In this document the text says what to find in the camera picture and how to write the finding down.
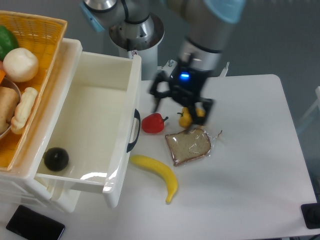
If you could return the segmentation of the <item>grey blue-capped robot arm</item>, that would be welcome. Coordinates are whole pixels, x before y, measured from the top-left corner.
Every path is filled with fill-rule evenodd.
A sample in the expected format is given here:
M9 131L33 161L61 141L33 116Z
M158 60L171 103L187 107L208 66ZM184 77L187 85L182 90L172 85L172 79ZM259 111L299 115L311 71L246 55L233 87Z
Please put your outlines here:
M149 0L84 0L80 7L96 31L108 30L124 55L132 58L155 47L164 36L162 22L151 13ZM154 77L150 94L158 106L170 97L188 109L191 124L203 126L214 100L201 96L203 86L220 61L234 27L239 22L243 0L165 0L163 4L190 26L172 73Z

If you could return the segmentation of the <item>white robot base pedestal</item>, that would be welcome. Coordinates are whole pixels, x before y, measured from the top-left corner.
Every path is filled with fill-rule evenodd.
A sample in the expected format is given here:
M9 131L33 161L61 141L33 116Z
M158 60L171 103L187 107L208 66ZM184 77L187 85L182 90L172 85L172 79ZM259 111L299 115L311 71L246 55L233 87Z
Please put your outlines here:
M141 79L153 80L160 71L170 75L177 66L175 60L168 60L166 65L158 65L158 45L164 38L164 25L161 19L151 13L141 23L121 22L109 29L109 36L118 49L120 57L132 59L141 57Z

